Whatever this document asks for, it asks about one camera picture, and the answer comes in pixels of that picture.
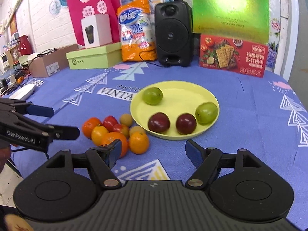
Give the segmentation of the person left hand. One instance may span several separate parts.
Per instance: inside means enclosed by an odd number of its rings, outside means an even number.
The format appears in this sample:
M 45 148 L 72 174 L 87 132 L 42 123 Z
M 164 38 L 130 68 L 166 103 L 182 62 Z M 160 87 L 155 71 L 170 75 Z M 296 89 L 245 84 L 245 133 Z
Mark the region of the person left hand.
M 0 173 L 3 171 L 5 164 L 7 163 L 8 159 L 11 156 L 11 153 L 12 153 L 11 146 L 0 149 Z

